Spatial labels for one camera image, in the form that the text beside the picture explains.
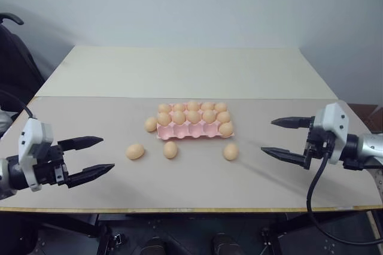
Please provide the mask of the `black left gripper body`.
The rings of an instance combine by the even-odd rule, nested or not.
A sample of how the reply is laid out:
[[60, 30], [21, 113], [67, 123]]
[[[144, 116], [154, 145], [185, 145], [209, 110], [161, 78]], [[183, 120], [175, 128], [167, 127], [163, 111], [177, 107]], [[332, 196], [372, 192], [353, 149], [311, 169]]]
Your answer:
[[37, 164], [33, 166], [39, 184], [67, 185], [71, 188], [69, 172], [63, 159], [64, 149], [60, 144], [49, 147], [37, 155]]

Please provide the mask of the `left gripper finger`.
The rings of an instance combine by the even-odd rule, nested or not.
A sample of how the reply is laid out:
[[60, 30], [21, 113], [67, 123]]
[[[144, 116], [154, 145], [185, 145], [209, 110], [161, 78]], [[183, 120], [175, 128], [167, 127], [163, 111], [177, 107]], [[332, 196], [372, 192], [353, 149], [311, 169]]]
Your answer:
[[103, 138], [97, 136], [82, 136], [58, 141], [57, 144], [61, 147], [62, 151], [81, 150], [98, 144], [103, 140]]
[[73, 188], [88, 183], [103, 176], [113, 167], [115, 167], [115, 164], [100, 164], [85, 168], [81, 172], [69, 175], [66, 179], [66, 185], [68, 188]]

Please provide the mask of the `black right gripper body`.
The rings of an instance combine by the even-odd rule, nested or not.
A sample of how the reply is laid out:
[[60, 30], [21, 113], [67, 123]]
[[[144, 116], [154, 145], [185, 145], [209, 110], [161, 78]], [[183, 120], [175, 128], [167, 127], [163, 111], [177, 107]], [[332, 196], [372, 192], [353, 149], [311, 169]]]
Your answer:
[[322, 127], [314, 125], [315, 117], [311, 117], [309, 132], [304, 150], [303, 168], [309, 169], [312, 158], [330, 159], [335, 149], [335, 135], [332, 131], [326, 131]]

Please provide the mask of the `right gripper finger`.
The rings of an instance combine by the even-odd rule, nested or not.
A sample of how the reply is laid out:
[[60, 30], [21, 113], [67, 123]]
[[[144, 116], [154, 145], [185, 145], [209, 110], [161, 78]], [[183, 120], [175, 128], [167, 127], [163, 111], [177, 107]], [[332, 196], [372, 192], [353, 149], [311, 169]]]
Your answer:
[[262, 147], [261, 151], [280, 161], [292, 163], [308, 169], [308, 164], [306, 163], [306, 157], [304, 155], [291, 153], [289, 150], [276, 147]]
[[313, 121], [313, 117], [283, 117], [272, 120], [271, 124], [282, 128], [298, 129], [310, 128]]

